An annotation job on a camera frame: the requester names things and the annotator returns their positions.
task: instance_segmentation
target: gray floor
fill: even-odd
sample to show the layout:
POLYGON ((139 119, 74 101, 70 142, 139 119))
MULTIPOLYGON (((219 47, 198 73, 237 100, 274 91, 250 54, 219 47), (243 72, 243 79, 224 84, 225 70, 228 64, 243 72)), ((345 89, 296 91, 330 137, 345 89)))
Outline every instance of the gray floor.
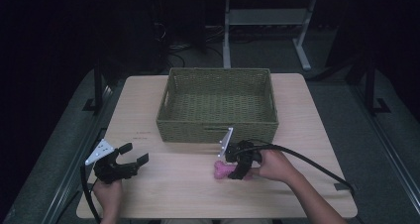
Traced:
MULTIPOLYGON (((308 35, 305 49, 313 68, 304 72, 292 47, 289 34, 277 40, 258 40, 248 44, 232 44, 232 67, 268 67, 271 72, 297 72, 311 77, 323 71, 334 32, 313 32, 308 35)), ((209 44, 221 51, 221 44, 209 44)), ((222 58, 208 50, 203 54, 191 49, 177 55, 188 67, 222 66, 222 58)), ((181 65, 172 56, 175 66, 181 65)), ((389 81, 380 73, 376 80, 376 97, 384 99, 391 113, 371 117, 360 99, 360 87, 344 82, 348 69, 319 82, 308 82, 312 97, 324 123, 343 173, 358 190, 355 202, 358 217, 350 223, 420 223, 404 185, 387 156, 383 136, 377 134, 375 124, 386 134, 413 179, 420 181, 420 126, 393 91, 389 81)), ((25 186, 17 197, 9 218, 4 223, 94 223, 79 219, 75 209, 81 194, 79 164, 87 151, 103 136, 108 126, 124 79, 104 93, 105 106, 94 116, 82 111, 87 99, 93 98, 93 73, 86 75, 57 124, 45 150, 25 186), (64 211, 64 204, 69 203, 64 211)), ((306 219, 285 219, 283 223, 308 223, 306 219)), ((121 223, 147 223, 147 220, 121 220, 121 223)))

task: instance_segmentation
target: green woven basket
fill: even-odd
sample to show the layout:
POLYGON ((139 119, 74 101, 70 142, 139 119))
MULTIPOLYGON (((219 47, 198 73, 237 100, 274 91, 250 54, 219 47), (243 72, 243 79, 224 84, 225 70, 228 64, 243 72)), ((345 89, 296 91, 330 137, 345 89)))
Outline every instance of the green woven basket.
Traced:
POLYGON ((278 127, 269 69, 173 68, 157 114, 165 142, 272 142, 278 127))

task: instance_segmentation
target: pink toy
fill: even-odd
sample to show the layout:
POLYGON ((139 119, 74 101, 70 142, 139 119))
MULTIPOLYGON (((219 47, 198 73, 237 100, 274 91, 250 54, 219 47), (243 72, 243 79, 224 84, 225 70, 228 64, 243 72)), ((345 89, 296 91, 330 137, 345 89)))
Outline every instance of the pink toy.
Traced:
MULTIPOLYGON (((224 177, 227 177, 232 171, 235 170, 236 165, 228 165, 228 164, 224 164, 221 161, 217 161, 214 164, 214 178, 216 179, 222 179, 224 177)), ((251 179, 252 176, 251 175, 246 175, 244 177, 245 180, 251 179)))

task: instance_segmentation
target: table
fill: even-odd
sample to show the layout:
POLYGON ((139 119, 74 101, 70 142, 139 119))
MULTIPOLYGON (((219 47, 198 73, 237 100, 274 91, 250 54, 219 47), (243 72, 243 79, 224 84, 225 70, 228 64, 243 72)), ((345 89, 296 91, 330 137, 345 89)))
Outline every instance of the table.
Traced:
MULTIPOLYGON (((304 78, 272 74, 279 127, 274 144, 285 146, 343 177, 304 78)), ((126 179, 121 216, 125 218, 294 218, 305 217, 297 198, 281 182, 217 180, 213 165, 219 144, 164 143, 156 124, 167 76, 133 76, 126 81, 105 139, 114 147, 133 143, 118 163, 130 163, 145 153, 150 161, 126 179)), ((337 191, 333 179, 287 155, 326 200, 344 217, 357 207, 348 190, 337 191)), ((98 212, 102 210, 94 199, 98 212)), ((81 198, 77 216, 92 218, 81 198)))

